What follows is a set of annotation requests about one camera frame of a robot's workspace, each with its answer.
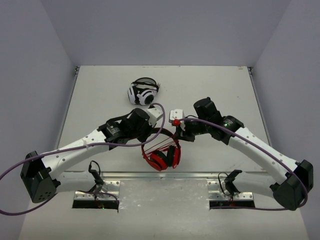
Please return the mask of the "red black headphones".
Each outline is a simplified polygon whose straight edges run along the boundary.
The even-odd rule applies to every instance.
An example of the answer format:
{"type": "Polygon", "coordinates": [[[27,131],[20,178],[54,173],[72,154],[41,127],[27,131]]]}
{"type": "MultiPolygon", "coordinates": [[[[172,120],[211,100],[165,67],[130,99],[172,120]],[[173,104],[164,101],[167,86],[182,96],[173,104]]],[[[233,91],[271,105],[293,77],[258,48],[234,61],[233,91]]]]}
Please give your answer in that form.
{"type": "Polygon", "coordinates": [[[164,171],[167,168],[175,169],[181,160],[181,145],[177,139],[174,139],[174,134],[165,128],[160,131],[160,135],[167,136],[171,139],[171,142],[149,153],[145,151],[144,145],[142,145],[142,157],[152,168],[159,172],[164,171]]]}

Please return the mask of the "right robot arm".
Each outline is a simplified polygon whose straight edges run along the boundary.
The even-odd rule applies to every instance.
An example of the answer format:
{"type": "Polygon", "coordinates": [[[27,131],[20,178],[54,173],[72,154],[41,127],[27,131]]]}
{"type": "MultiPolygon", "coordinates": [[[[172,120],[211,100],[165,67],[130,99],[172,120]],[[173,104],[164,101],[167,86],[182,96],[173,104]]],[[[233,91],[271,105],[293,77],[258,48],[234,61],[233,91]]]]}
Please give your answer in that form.
{"type": "Polygon", "coordinates": [[[247,156],[267,173],[260,175],[235,169],[225,175],[220,187],[223,193],[230,197],[246,191],[257,193],[273,198],[282,211],[295,211],[307,203],[314,186],[314,168],[309,161],[297,161],[280,153],[237,118],[222,116],[209,97],[198,100],[193,107],[196,117],[186,117],[182,109],[170,111],[169,122],[176,128],[176,139],[194,142],[196,136],[209,134],[247,156]]]}

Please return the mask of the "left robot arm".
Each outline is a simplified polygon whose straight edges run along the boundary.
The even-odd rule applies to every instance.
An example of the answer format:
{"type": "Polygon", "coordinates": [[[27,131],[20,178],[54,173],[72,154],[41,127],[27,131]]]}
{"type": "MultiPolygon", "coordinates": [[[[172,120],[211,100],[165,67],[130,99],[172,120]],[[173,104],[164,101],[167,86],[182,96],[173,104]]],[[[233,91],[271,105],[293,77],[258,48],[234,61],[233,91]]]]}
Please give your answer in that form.
{"type": "Polygon", "coordinates": [[[89,168],[82,172],[67,170],[90,157],[124,146],[137,139],[141,143],[151,134],[163,111],[158,107],[135,108],[123,116],[111,118],[91,133],[57,150],[27,155],[20,177],[33,203],[42,203],[60,192],[81,191],[91,194],[104,187],[99,172],[89,168]]]}

